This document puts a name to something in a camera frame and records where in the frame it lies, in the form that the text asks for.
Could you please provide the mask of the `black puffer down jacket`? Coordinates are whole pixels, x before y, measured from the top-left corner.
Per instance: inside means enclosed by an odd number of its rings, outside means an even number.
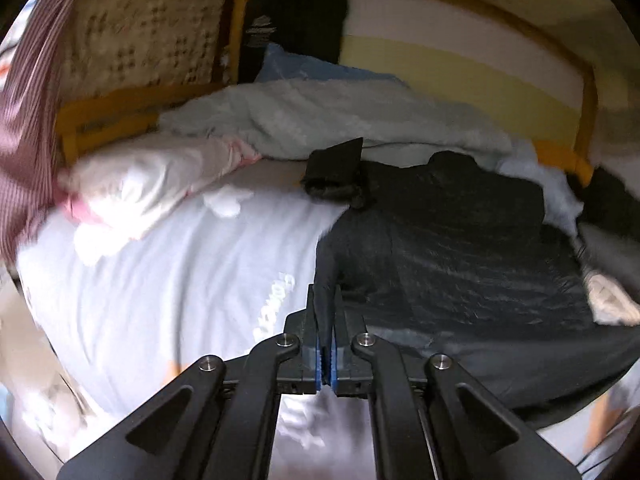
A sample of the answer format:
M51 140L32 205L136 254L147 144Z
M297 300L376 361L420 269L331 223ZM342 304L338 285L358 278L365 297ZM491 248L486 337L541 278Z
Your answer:
M544 222L538 184L450 151L399 168L361 149L351 140L315 151L303 178L310 196L345 205L317 246L323 353L347 308L412 356L448 354L538 425L638 361L636 328L593 321L573 245Z

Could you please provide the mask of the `grey-green quilt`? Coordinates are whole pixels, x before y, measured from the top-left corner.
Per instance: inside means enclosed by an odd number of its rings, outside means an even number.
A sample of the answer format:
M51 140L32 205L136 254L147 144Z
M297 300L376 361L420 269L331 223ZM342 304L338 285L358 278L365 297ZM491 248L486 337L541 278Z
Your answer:
M512 138L469 104L390 80L289 79L238 84L160 114L178 136L235 136L259 154L304 159L360 138L367 146L428 144L508 154Z

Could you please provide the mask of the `white pink pillow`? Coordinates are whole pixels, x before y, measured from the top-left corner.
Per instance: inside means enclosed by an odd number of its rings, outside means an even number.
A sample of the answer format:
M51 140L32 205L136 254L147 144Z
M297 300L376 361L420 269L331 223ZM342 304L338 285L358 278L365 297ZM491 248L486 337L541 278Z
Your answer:
M261 158L234 136L150 133L81 157L58 174L58 187L74 220L128 242L188 196Z

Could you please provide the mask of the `folded cream garment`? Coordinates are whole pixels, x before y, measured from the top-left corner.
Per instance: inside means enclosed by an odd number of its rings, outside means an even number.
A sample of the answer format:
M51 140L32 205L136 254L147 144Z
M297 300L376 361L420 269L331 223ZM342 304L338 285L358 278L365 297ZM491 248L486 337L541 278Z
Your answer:
M638 326L639 305L612 278L588 271L584 276L593 322L608 326Z

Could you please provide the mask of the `light blue duvet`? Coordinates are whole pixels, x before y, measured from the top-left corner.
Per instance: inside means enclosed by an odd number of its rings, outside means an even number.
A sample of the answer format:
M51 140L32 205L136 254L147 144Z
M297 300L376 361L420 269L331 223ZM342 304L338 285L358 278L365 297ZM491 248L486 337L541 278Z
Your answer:
M559 168L542 166L533 143L515 139L512 151L497 162L496 171L506 177L532 181L544 193L544 223L555 226L569 237L578 235L577 218L584 209Z

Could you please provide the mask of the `orange pillow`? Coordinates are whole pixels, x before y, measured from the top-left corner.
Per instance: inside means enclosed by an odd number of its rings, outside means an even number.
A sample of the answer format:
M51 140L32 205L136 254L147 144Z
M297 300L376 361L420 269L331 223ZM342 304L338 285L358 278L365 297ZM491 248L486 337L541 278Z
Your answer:
M558 168L574 174L582 185L590 183L593 166L570 148L547 140L535 140L533 146L538 162L542 166Z

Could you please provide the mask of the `black coat in corner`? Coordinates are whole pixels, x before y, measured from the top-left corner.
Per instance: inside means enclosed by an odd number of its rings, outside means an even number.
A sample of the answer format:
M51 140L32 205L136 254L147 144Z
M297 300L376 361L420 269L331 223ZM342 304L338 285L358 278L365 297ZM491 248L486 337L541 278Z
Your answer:
M639 200L619 177L597 166L588 184L582 184L576 174L567 174L566 180L584 205L578 216L579 223L592 224L618 236L639 240Z

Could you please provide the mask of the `blue pillow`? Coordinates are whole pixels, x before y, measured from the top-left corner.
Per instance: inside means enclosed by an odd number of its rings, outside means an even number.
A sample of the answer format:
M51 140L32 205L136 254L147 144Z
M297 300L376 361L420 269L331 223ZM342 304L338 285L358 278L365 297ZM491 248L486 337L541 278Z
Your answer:
M405 85L403 81L391 74L381 74L321 61L312 56L288 53L277 44L268 44L264 64L256 76L256 82L277 80L386 80Z

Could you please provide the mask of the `striped maroon curtain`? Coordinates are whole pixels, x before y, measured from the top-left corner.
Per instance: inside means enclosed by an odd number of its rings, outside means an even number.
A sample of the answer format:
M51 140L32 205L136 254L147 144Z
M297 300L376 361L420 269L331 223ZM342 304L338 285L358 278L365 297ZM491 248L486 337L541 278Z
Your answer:
M1 260L14 263L53 202L60 40L75 0L38 0L1 91Z

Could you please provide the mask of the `black hanging bag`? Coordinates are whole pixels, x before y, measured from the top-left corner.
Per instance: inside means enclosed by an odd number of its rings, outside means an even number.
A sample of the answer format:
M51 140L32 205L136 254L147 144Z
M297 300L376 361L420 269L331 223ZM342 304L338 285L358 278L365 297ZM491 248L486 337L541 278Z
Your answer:
M337 63L348 0L248 0L245 8L238 81L252 82L267 47Z

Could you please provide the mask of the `brown patterned curtain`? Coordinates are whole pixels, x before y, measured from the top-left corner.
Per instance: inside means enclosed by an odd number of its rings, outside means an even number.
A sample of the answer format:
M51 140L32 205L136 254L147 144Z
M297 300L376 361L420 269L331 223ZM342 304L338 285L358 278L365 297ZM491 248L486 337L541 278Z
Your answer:
M224 0L75 0L62 36L60 99L205 84Z

